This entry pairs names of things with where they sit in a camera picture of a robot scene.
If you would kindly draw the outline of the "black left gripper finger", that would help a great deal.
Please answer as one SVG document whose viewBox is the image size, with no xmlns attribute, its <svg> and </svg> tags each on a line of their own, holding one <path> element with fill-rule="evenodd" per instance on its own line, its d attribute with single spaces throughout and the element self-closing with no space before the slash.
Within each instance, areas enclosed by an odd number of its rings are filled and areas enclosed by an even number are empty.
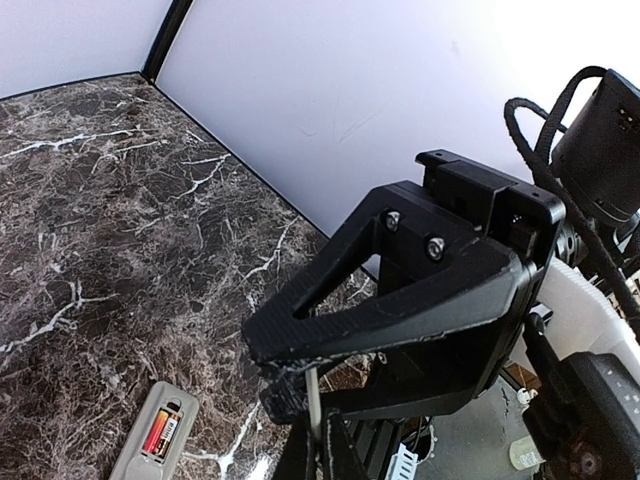
<svg viewBox="0 0 640 480">
<path fill-rule="evenodd" d="M 322 413 L 315 437 L 307 412 L 286 422 L 289 435 L 274 479 L 377 479 L 380 477 L 380 422 L 348 420 L 330 409 Z"/>
</svg>

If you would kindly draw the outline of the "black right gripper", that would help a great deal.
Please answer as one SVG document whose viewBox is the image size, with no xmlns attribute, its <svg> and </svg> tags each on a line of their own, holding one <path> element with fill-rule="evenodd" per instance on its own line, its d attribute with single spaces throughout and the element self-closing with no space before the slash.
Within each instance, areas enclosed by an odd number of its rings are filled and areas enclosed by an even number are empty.
<svg viewBox="0 0 640 480">
<path fill-rule="evenodd" d="M 548 268 L 564 209 L 525 181 L 446 150 L 421 184 L 371 190 L 326 246 L 243 327 L 257 363 L 318 363 L 383 349 L 350 418 L 446 415 L 504 365 Z M 377 295 L 311 317 L 377 255 Z"/>
</svg>

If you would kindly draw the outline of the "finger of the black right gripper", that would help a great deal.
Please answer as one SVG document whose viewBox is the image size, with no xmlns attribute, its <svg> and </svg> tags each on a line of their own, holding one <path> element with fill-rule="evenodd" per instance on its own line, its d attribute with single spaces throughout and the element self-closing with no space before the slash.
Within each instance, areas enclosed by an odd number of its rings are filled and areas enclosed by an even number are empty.
<svg viewBox="0 0 640 480">
<path fill-rule="evenodd" d="M 390 373 L 384 353 L 357 354 L 317 368 L 320 410 L 336 409 L 352 417 L 372 410 Z M 309 411 L 307 382 L 302 372 L 286 372 L 259 394 L 269 419 L 276 425 L 292 424 Z"/>
</svg>

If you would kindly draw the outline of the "grey battery cover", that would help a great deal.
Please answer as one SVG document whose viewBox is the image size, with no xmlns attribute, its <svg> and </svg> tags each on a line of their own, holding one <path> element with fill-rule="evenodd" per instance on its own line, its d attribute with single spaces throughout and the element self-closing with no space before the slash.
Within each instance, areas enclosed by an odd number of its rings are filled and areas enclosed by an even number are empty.
<svg viewBox="0 0 640 480">
<path fill-rule="evenodd" d="M 319 391 L 319 382 L 317 369 L 315 367 L 310 368 L 305 372 L 305 382 L 307 390 L 308 412 L 309 412 L 309 426 L 313 439 L 316 442 L 321 441 L 321 420 L 322 409 L 321 399 Z"/>
</svg>

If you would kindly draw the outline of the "white remote control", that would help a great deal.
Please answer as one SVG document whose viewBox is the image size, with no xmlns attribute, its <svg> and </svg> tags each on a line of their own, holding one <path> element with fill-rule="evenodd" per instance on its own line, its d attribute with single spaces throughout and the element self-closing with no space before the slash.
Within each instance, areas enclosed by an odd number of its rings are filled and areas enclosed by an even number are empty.
<svg viewBox="0 0 640 480">
<path fill-rule="evenodd" d="M 192 395 L 158 381 L 129 432 L 110 479 L 171 479 L 199 411 Z"/>
</svg>

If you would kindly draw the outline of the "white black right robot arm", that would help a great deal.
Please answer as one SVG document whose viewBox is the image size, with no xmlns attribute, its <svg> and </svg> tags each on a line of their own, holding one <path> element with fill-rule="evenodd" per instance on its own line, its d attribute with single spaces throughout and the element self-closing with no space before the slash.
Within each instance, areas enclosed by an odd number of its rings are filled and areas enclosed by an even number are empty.
<svg viewBox="0 0 640 480">
<path fill-rule="evenodd" d="M 612 234 L 637 222 L 639 92 L 613 70 L 583 68 L 543 113 L 534 144 L 515 116 L 527 106 L 510 99 L 504 119 L 532 182 L 445 150 L 420 153 L 421 184 L 371 190 L 244 322 L 273 422 L 311 409 L 308 372 L 357 354 L 387 361 L 364 388 L 324 396 L 349 419 L 449 414 L 481 395 L 511 354 L 564 227 L 638 328 Z"/>
</svg>

